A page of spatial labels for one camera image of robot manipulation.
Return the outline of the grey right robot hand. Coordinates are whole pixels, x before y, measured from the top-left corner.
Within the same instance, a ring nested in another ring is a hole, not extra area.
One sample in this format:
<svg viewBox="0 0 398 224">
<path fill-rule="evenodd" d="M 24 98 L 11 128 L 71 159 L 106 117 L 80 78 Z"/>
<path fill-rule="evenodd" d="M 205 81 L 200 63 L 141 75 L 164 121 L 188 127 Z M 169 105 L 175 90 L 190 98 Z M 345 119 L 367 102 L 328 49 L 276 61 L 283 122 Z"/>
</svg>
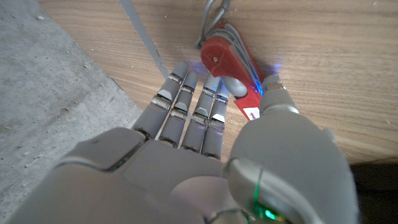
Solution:
<svg viewBox="0 0 398 224">
<path fill-rule="evenodd" d="M 9 223 L 359 223 L 356 186 L 327 130 L 296 109 L 277 75 L 263 82 L 259 117 L 227 162 L 223 123 L 200 152 L 177 147 L 162 122 L 179 93 L 179 63 L 131 129 L 114 128 L 65 154 Z"/>
</svg>

